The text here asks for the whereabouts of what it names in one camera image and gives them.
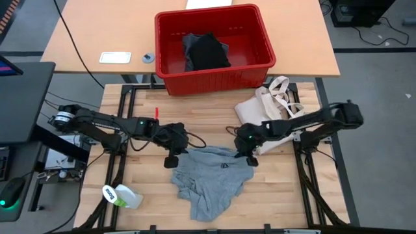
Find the black computer mouse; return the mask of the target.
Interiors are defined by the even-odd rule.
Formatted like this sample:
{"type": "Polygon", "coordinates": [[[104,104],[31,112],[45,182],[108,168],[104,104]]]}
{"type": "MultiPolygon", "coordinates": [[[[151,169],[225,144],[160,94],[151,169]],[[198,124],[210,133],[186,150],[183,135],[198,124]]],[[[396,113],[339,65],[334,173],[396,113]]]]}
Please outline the black computer mouse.
{"type": "Polygon", "coordinates": [[[0,206],[2,208],[10,208],[16,204],[20,194],[25,186],[25,179],[15,177],[11,179],[0,192],[0,206]]]}

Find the white rectangular pad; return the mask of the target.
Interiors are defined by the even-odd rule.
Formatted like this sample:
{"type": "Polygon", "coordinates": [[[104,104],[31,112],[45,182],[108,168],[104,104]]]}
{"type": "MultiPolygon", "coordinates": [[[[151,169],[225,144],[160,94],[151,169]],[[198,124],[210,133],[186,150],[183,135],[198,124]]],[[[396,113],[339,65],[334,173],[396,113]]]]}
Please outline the white rectangular pad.
{"type": "Polygon", "coordinates": [[[102,52],[100,64],[129,64],[131,61],[131,52],[102,52]]]}

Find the red plastic laundry bin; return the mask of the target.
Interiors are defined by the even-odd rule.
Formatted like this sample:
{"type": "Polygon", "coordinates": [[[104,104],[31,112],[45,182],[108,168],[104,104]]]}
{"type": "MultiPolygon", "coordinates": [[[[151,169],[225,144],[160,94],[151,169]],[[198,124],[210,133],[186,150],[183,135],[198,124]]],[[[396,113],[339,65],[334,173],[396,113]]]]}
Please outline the red plastic laundry bin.
{"type": "Polygon", "coordinates": [[[171,96],[256,88],[276,63],[261,11],[255,4],[175,10],[155,16],[155,73],[171,96]],[[228,68],[186,71],[182,38],[213,33],[228,45],[228,68]]]}

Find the cream canvas tote bag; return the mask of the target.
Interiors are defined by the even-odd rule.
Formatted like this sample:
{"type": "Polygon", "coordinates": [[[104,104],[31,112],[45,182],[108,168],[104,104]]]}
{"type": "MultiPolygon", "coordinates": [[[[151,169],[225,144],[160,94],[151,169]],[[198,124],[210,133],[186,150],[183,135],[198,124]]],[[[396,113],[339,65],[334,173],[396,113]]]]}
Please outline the cream canvas tote bag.
{"type": "MultiPolygon", "coordinates": [[[[269,120],[290,120],[304,115],[304,106],[289,100],[289,78],[279,76],[269,87],[255,90],[255,96],[235,106],[241,124],[261,125],[269,120]]],[[[293,139],[292,135],[278,141],[266,141],[254,149],[253,154],[262,155],[293,139]]]]}

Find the black side desk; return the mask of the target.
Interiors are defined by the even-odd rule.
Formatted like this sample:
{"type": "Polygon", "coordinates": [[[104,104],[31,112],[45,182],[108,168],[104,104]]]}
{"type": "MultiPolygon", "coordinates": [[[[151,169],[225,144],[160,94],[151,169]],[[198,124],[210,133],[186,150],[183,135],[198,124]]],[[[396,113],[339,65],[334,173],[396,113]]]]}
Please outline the black side desk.
{"type": "Polygon", "coordinates": [[[55,63],[18,62],[21,75],[0,77],[0,147],[39,141],[37,119],[55,63]]]}

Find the white paper sheet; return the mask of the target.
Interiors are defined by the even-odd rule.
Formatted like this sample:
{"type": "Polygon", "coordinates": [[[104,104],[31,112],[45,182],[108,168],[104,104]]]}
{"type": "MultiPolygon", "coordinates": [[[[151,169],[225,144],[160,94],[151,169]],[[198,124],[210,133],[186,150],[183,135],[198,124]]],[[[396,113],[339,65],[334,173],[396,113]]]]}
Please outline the white paper sheet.
{"type": "Polygon", "coordinates": [[[232,5],[233,0],[187,0],[186,10],[200,8],[227,7],[232,5]]]}

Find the black monitor with lit screen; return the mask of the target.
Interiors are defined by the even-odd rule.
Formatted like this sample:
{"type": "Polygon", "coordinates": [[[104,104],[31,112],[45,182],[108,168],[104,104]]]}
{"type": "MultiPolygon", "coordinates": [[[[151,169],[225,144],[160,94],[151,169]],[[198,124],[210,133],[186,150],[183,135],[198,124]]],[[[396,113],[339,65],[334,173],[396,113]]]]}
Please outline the black monitor with lit screen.
{"type": "Polygon", "coordinates": [[[0,55],[0,77],[23,75],[23,71],[0,55]]]}

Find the white spray bottle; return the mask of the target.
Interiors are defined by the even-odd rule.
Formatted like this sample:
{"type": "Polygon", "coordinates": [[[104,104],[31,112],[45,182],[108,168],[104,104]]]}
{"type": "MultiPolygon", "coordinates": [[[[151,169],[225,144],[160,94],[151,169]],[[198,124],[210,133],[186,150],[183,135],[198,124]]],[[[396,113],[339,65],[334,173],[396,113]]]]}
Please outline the white spray bottle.
{"type": "Polygon", "coordinates": [[[123,184],[119,184],[115,188],[110,185],[104,185],[102,193],[109,203],[128,209],[137,209],[144,199],[143,195],[123,184]]]}

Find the tan wooden desk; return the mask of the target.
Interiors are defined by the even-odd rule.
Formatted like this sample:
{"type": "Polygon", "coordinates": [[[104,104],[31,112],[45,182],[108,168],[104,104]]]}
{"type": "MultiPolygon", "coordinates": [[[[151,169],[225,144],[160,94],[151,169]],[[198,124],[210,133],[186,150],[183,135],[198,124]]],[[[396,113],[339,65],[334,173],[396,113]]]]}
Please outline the tan wooden desk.
{"type": "MultiPolygon", "coordinates": [[[[41,60],[57,73],[151,73],[155,16],[183,10],[187,0],[67,0],[41,60]],[[129,64],[100,64],[102,52],[131,52],[129,64]]],[[[259,7],[276,64],[272,75],[339,77],[319,0],[233,0],[259,7]]]]}

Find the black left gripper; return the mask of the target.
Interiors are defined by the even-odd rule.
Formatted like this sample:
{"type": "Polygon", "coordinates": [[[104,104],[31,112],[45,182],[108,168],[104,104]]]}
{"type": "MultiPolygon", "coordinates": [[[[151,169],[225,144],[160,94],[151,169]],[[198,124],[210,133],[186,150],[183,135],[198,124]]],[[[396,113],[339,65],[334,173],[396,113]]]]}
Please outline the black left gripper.
{"type": "Polygon", "coordinates": [[[168,150],[168,157],[164,159],[165,168],[176,168],[179,158],[176,155],[187,152],[189,138],[183,123],[169,123],[162,125],[157,138],[161,146],[168,150]]]}

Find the grey Reebok t-shirt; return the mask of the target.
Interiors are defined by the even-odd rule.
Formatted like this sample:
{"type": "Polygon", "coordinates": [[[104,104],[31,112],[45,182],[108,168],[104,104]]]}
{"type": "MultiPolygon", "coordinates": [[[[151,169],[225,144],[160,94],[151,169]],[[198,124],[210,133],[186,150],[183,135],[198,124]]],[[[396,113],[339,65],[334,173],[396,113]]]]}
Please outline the grey Reebok t-shirt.
{"type": "Polygon", "coordinates": [[[190,218],[212,222],[239,196],[244,183],[254,176],[254,169],[237,152],[218,146],[189,149],[179,155],[171,182],[177,197],[190,202],[190,218]]]}

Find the black computer tower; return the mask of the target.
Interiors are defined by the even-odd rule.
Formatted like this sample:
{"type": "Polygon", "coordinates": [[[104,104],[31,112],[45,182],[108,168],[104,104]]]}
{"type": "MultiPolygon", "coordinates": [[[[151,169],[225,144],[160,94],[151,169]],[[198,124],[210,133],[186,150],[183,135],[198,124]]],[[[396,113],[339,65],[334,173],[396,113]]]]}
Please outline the black computer tower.
{"type": "Polygon", "coordinates": [[[335,27],[372,27],[396,0],[330,0],[335,27]]]}

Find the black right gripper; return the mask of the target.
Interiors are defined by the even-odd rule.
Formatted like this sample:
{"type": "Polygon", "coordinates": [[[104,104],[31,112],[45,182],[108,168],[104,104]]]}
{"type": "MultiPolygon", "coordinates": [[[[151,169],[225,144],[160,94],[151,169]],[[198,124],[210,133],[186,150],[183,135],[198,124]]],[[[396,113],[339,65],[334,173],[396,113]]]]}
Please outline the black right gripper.
{"type": "Polygon", "coordinates": [[[263,128],[260,125],[243,124],[235,130],[236,157],[247,157],[248,166],[257,167],[258,160],[253,157],[254,149],[265,142],[263,128]]]}

